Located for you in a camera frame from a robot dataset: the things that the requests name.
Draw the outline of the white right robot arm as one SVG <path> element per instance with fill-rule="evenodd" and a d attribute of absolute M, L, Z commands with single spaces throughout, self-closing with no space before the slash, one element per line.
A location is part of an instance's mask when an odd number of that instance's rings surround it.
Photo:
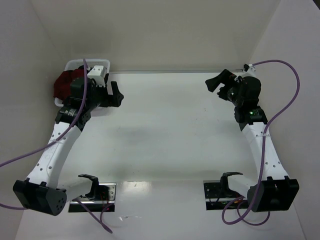
<path fill-rule="evenodd" d="M 235 75 L 224 69 L 205 81 L 209 92 L 234 105 L 234 118 L 245 136 L 256 165 L 257 180 L 241 172 L 225 172 L 220 178 L 222 193 L 237 193 L 247 199 L 253 212 L 287 211 L 299 189 L 281 164 L 270 136 L 268 119 L 259 106 L 261 82 L 253 73 Z"/>

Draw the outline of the dark red t-shirt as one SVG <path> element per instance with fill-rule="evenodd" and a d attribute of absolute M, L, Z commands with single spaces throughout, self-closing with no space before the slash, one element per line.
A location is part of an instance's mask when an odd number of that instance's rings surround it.
<path fill-rule="evenodd" d="M 65 100 L 71 95 L 71 83 L 74 79 L 84 76 L 83 69 L 63 71 L 53 85 L 53 97 Z"/>

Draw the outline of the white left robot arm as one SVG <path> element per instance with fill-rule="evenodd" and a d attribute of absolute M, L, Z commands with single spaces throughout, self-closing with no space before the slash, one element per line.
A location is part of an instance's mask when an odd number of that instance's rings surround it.
<path fill-rule="evenodd" d="M 49 146 L 25 180 L 16 180 L 13 192 L 22 206 L 33 211 L 57 216 L 79 196 L 90 200 L 100 195 L 99 179 L 89 174 L 79 174 L 72 180 L 59 184 L 59 177 L 72 146 L 81 135 L 97 107 L 121 105 L 124 95 L 118 84 L 111 81 L 112 94 L 99 86 L 93 77 L 78 77 L 70 85 L 71 95 L 58 111 Z"/>

